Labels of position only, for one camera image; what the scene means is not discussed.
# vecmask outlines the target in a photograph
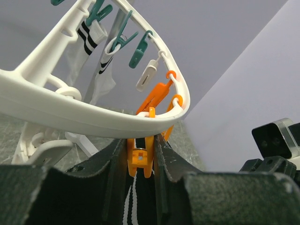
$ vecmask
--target teal clothespin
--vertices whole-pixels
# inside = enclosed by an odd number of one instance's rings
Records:
[[[148,47],[148,43],[146,41],[146,37],[148,36],[148,34],[153,35],[153,32],[151,30],[146,31],[140,43],[138,44],[135,53],[133,53],[133,56],[131,57],[131,60],[129,62],[129,67],[132,69],[136,68],[137,64],[139,64]]]
[[[92,10],[90,11],[89,17],[86,19],[85,23],[89,27],[91,26],[94,20],[98,22],[101,21],[104,17],[106,17],[110,12],[112,12],[113,7],[112,5],[105,6],[100,12],[98,12],[103,5],[104,0],[97,0],[94,4]]]
[[[128,38],[126,41],[121,37],[122,35],[122,32],[123,30],[125,29],[126,27],[126,24],[128,22],[128,19],[131,17],[131,14],[132,14],[132,10],[129,11],[129,13],[127,14],[125,20],[124,20],[124,23],[122,24],[121,28],[120,28],[120,31],[117,35],[117,38],[116,40],[114,41],[114,43],[112,44],[112,51],[114,51],[115,47],[120,44],[121,45],[121,48],[123,48],[125,45],[127,45],[133,38],[135,38],[139,32],[136,32],[134,33],[130,38]]]
[[[54,6],[58,6],[60,3],[62,3],[64,0],[51,0],[51,4]]]

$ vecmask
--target gray wall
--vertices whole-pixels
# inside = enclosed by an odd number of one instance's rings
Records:
[[[262,158],[253,128],[300,122],[300,1],[289,0],[186,117],[209,171],[238,171]]]
[[[0,67],[16,67],[57,23],[74,3],[66,0],[57,7],[50,0],[2,0],[0,3]],[[286,0],[136,0],[136,9],[156,29],[171,49],[187,81],[191,108],[228,69]],[[103,23],[109,30],[117,8]],[[127,36],[136,31],[133,23],[125,29]],[[149,47],[138,68],[128,63],[142,34],[122,49],[114,60],[117,86],[102,97],[100,105],[136,110],[157,82],[166,82],[165,68],[145,93],[135,84],[156,51]],[[94,52],[83,70],[84,77],[75,85],[85,94],[90,77],[101,54]],[[66,61],[61,60],[54,75],[66,77]],[[166,103],[160,109],[165,110]]]

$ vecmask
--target white plastic drying rack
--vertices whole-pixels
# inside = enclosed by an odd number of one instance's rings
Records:
[[[65,48],[77,40],[76,28],[89,16],[88,7],[95,3],[95,0],[77,0],[15,70],[0,69],[0,112],[27,121],[13,163],[55,164],[73,146],[68,140],[56,140],[53,136],[56,129],[99,137],[141,138],[167,130],[187,112],[188,87],[166,44],[126,0],[112,1],[126,14],[132,10],[130,19],[143,31],[153,32],[150,41],[165,53],[162,59],[167,70],[176,72],[176,79],[170,77],[176,93],[183,98],[183,105],[180,107],[174,99],[174,108],[155,118],[149,118],[148,112],[127,115],[82,102],[79,90],[53,76],[51,73]],[[46,83],[58,89],[48,90],[44,88]]]

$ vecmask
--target metal pole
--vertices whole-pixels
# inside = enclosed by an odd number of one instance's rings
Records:
[[[129,3],[130,5],[133,5],[134,2],[135,2],[135,0],[127,0],[127,1],[128,1],[128,3]],[[115,20],[114,20],[114,22],[113,22],[111,31],[109,32],[109,35],[108,35],[108,37],[107,37],[107,41],[106,41],[106,43],[105,43],[104,48],[108,45],[108,43],[109,43],[112,39],[114,39],[114,38],[118,35],[118,33],[119,33],[119,31],[120,31],[120,28],[121,28],[121,26],[122,26],[122,24],[123,24],[123,22],[124,22],[125,17],[126,17],[126,14],[125,14],[121,9],[119,9],[119,10],[118,10],[118,13],[117,13],[117,15],[116,15],[116,18],[115,18]],[[92,96],[93,96],[93,92],[94,92],[94,88],[95,88],[95,78],[96,78],[96,75],[97,75],[97,74],[95,73],[95,74],[93,75],[93,77],[92,77],[92,80],[90,81],[88,90],[87,90],[87,92],[86,92],[86,94],[85,94],[85,97],[84,97],[84,99],[83,99],[83,101],[84,101],[85,103],[90,103],[90,101],[92,100]]]

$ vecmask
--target floor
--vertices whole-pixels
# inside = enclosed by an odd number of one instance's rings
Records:
[[[132,114],[132,112],[125,112],[124,110],[110,110]],[[11,163],[23,125],[24,122],[21,120],[0,114],[0,164]],[[59,132],[59,136],[60,139],[64,139],[64,132]],[[111,138],[93,136],[88,136],[88,138],[98,150],[103,149],[112,141]],[[201,159],[193,147],[182,121],[175,124],[169,143],[172,148],[189,163],[201,170],[204,170]],[[88,157],[84,154],[84,152],[76,144],[74,144],[72,150],[64,158],[62,158],[55,167],[65,171],[87,158]]]

